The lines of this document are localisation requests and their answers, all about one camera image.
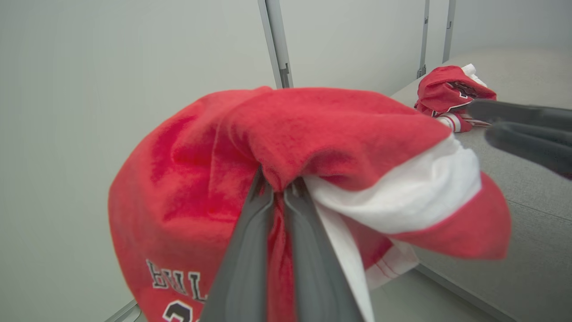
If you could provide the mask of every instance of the white stripe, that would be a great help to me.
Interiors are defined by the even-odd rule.
[[[451,118],[451,120],[453,120],[453,122],[455,123],[455,132],[461,131],[461,121],[459,120],[457,115],[455,115],[453,113],[443,113],[443,114],[439,115],[439,117],[443,117],[443,116],[448,116]]]
[[[445,124],[448,128],[451,129],[451,131],[454,131],[454,127],[453,127],[453,122],[451,121],[450,118],[448,117],[443,117],[443,116],[439,116],[436,118],[437,121]]]
[[[374,310],[371,307],[370,293],[368,291],[369,284],[366,280],[358,246],[352,234],[338,213],[318,203],[316,204],[316,212],[324,225],[329,241],[365,322],[375,322]]]
[[[463,103],[463,104],[459,104],[459,105],[455,105],[455,106],[449,107],[449,109],[447,109],[447,112],[449,112],[450,110],[452,110],[452,109],[454,109],[454,108],[457,108],[457,107],[461,107],[461,106],[469,105],[469,103],[471,103],[471,102],[472,102],[472,97],[468,97],[468,98],[467,98],[467,100],[469,100],[469,101],[468,101],[468,102],[466,102],[466,103]]]
[[[394,245],[383,255],[376,265],[366,270],[367,286],[375,289],[403,275],[419,263],[411,245],[391,240]]]
[[[479,121],[479,120],[474,120],[474,119],[465,120],[465,121],[467,121],[467,122],[469,122],[469,123],[471,123],[472,125],[475,125],[475,126],[484,126],[484,127],[486,127],[486,126],[490,126],[490,125],[491,125],[491,123],[487,123],[487,122]]]
[[[475,153],[453,134],[362,191],[343,190],[316,176],[304,180],[314,202],[387,234],[428,228],[456,212],[481,187]]]

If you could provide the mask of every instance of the folded cloth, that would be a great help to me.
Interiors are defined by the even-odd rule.
[[[415,108],[437,118],[453,132],[467,132],[487,122],[473,119],[462,108],[473,99],[496,100],[496,93],[476,76],[473,64],[437,67],[419,83]]]
[[[368,322],[368,287],[415,266],[410,244],[463,258],[506,254],[501,191],[438,121],[373,92],[219,92],[145,137],[109,191],[113,245],[150,322],[200,318],[260,165],[276,191],[268,321],[295,321],[280,192],[299,176]]]

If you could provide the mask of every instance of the red fabric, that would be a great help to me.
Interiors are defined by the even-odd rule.
[[[467,132],[472,129],[472,124],[460,116],[466,113],[466,110],[460,107],[467,105],[473,99],[496,100],[496,93],[493,90],[467,77],[458,66],[435,68],[421,80],[417,95],[419,99],[415,103],[415,108],[425,115],[438,117],[449,111],[458,115],[461,130],[456,132]]]
[[[277,192],[311,174],[362,190],[449,135],[438,121],[373,92],[259,88],[207,95],[144,138],[113,181],[109,220],[125,280],[150,322],[166,320],[173,303],[192,309],[196,321],[260,164]],[[398,238],[451,254],[464,254],[456,248],[483,248],[467,255],[485,258],[504,252],[506,236],[495,234],[507,231],[482,229],[503,226],[506,205],[493,183],[483,189],[490,189],[490,200],[478,199],[475,207],[489,211],[480,220],[492,223],[475,225],[466,237],[452,233],[457,224],[451,224],[435,236],[439,242],[430,231]],[[276,196],[268,321],[293,321],[292,256]],[[466,228],[461,216],[457,222]],[[391,246],[361,224],[350,229],[366,268]]]
[[[460,258],[505,258],[511,221],[503,214],[509,207],[492,179],[484,173],[480,178],[480,192],[452,216],[427,229],[391,237]]]

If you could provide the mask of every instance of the white trim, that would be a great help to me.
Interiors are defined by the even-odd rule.
[[[446,125],[448,128],[451,129],[451,131],[455,131],[453,121],[451,120],[450,117],[439,116],[436,118],[436,120]]]
[[[454,108],[461,107],[461,106],[465,106],[465,105],[468,105],[469,103],[471,103],[471,102],[472,102],[472,97],[467,96],[467,98],[469,99],[468,102],[463,103],[463,104],[459,104],[459,105],[455,105],[455,106],[452,106],[452,107],[449,107],[449,109],[447,110],[446,113],[449,113],[449,111],[452,110],[452,109],[454,109]]]
[[[366,271],[367,286],[376,289],[405,274],[419,263],[411,245],[391,240],[394,245]]]
[[[491,123],[479,121],[479,120],[468,120],[467,122],[471,123],[473,126],[477,127],[488,127],[491,126]]]
[[[459,120],[459,117],[453,113],[443,113],[441,115],[439,115],[439,117],[445,117],[448,116],[453,123],[455,124],[455,132],[460,132],[461,131],[461,121]]]
[[[316,176],[304,180],[314,202],[387,234],[433,226],[481,188],[475,153],[453,134],[362,191],[343,190]]]

